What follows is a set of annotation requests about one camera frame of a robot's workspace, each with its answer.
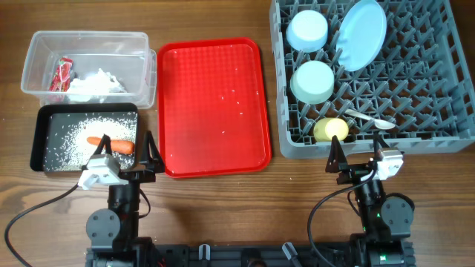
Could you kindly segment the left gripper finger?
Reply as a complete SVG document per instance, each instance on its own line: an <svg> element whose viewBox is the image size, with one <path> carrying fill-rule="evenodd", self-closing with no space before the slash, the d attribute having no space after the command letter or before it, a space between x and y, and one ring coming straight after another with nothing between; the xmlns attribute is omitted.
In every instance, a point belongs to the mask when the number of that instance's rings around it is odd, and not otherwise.
<svg viewBox="0 0 475 267"><path fill-rule="evenodd" d="M139 164L143 165L147 171L164 172L164 161L155 145L151 131L145 132Z"/></svg>
<svg viewBox="0 0 475 267"><path fill-rule="evenodd" d="M102 151L105 151L105 154L112 155L111 139L108 135L105 134L99 141L99 144L97 145L96 150L94 151L94 155L100 155Z"/></svg>

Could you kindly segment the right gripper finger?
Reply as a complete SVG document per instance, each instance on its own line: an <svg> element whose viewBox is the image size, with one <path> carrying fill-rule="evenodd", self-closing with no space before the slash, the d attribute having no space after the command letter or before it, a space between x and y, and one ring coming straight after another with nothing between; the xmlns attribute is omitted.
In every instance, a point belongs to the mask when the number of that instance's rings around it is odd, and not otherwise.
<svg viewBox="0 0 475 267"><path fill-rule="evenodd" d="M334 135L331 140L330 155L327 160L325 171L327 173L340 173L349 169L338 137Z"/></svg>
<svg viewBox="0 0 475 267"><path fill-rule="evenodd" d="M374 132L373 133L374 160L381 160L383 158L383 153L386 148L389 148L389 145L383 140L379 132Z"/></svg>

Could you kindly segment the orange carrot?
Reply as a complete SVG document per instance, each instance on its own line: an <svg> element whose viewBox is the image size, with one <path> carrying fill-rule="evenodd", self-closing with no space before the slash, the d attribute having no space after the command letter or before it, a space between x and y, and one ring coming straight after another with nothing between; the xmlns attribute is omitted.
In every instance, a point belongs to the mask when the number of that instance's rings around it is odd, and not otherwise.
<svg viewBox="0 0 475 267"><path fill-rule="evenodd" d="M96 136L89 136L87 142L92 145L99 145L101 139ZM132 141L112 139L111 150L120 154L131 155L134 152L135 144Z"/></svg>

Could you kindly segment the white plastic spoon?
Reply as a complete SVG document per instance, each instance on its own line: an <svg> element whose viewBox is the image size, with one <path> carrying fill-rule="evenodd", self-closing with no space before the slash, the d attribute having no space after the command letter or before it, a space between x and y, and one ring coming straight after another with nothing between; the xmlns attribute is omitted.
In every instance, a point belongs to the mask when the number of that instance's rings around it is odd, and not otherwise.
<svg viewBox="0 0 475 267"><path fill-rule="evenodd" d="M369 122L373 122L374 125L380 130L390 130L390 129L395 128L395 126L396 126L392 122L388 122L388 121L385 121L385 120L382 120L382 119L376 119L376 118L373 118L371 116L360 113L358 111L352 110L352 109L346 109L344 113L346 115L354 116L354 117L357 117L359 119L364 119L364 120L367 120Z"/></svg>

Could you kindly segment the yellow plastic cup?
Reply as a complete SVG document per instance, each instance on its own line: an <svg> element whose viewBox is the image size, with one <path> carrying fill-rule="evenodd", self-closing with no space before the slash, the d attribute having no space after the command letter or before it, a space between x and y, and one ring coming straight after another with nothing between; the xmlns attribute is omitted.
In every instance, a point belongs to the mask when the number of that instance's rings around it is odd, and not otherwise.
<svg viewBox="0 0 475 267"><path fill-rule="evenodd" d="M316 142L331 142L334 136L344 140L349 133L348 124L339 118L324 118L315 123L313 136Z"/></svg>

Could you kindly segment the white rice pile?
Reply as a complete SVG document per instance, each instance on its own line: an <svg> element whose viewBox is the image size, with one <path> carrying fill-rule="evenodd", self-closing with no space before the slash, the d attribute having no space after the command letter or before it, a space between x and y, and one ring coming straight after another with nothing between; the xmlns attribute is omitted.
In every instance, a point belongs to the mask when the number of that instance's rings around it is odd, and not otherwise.
<svg viewBox="0 0 475 267"><path fill-rule="evenodd" d="M96 146L87 138L109 136L134 142L138 115L125 113L57 113L50 117L42 168L46 172L79 171Z"/></svg>

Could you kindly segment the white tissue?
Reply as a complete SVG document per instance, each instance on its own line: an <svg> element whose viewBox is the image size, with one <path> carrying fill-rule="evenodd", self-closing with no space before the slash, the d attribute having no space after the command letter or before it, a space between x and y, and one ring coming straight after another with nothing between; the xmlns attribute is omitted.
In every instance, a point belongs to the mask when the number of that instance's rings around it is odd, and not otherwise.
<svg viewBox="0 0 475 267"><path fill-rule="evenodd" d="M75 78L68 88L68 98L71 102L88 102L93 98L99 98L100 102L104 102L103 95L126 92L125 87L114 75L100 68L85 79Z"/></svg>

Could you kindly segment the red snack wrapper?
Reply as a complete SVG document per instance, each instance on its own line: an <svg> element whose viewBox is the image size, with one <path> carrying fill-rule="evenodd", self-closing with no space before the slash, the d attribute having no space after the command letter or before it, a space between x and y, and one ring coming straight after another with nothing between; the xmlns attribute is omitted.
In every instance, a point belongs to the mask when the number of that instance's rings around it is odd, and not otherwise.
<svg viewBox="0 0 475 267"><path fill-rule="evenodd" d="M53 75L52 82L49 87L51 92L66 92L71 83L71 70L73 67L73 60L67 57L62 57L59 60L56 71Z"/></svg>

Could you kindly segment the green bowl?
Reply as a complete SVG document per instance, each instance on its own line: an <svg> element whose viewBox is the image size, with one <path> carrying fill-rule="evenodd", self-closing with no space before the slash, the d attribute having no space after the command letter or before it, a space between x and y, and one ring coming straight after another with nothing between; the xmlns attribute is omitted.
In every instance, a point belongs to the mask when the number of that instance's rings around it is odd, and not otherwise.
<svg viewBox="0 0 475 267"><path fill-rule="evenodd" d="M301 102L317 105L333 94L335 76L332 69L320 61L303 63L290 79L290 89Z"/></svg>

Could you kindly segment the large light blue plate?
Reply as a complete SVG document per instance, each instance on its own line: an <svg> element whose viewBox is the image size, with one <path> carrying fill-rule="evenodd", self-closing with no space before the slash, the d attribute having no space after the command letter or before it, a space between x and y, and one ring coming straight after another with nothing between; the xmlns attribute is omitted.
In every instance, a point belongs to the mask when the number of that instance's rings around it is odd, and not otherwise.
<svg viewBox="0 0 475 267"><path fill-rule="evenodd" d="M387 17L375 0L354 4L341 23L335 49L342 49L338 63L346 71L360 70L379 54L387 32Z"/></svg>

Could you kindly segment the small light blue bowl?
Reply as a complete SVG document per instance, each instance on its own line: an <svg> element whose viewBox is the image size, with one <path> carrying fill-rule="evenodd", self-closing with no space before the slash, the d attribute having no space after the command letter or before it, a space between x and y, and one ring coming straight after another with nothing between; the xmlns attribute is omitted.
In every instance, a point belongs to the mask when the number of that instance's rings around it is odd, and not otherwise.
<svg viewBox="0 0 475 267"><path fill-rule="evenodd" d="M328 37L326 18L314 10L297 13L286 29L286 40L295 50L312 53L320 50Z"/></svg>

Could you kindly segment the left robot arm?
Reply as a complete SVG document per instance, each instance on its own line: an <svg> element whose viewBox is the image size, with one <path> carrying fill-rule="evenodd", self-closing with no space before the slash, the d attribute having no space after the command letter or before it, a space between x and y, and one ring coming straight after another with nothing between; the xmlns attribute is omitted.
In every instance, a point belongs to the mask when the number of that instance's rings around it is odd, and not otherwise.
<svg viewBox="0 0 475 267"><path fill-rule="evenodd" d="M142 183L155 182L165 164L150 131L145 133L140 164L142 170L122 171L112 156L111 138L104 135L87 164L82 167L79 187L108 186L108 207L89 216L86 233L91 247L86 252L86 267L165 266L164 257L150 237L139 237L140 200L146 196Z"/></svg>

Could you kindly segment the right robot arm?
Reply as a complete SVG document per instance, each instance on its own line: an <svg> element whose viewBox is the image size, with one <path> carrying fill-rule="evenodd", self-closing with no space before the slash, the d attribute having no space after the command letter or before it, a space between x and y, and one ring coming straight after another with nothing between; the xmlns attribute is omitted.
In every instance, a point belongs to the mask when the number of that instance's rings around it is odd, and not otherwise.
<svg viewBox="0 0 475 267"><path fill-rule="evenodd" d="M337 136L331 141L326 172L337 173L339 185L351 185L363 232L352 234L342 266L415 266L410 227L415 204L404 194L388 194L383 182L403 164L403 153L391 148L376 133L374 157L367 163L349 164Z"/></svg>

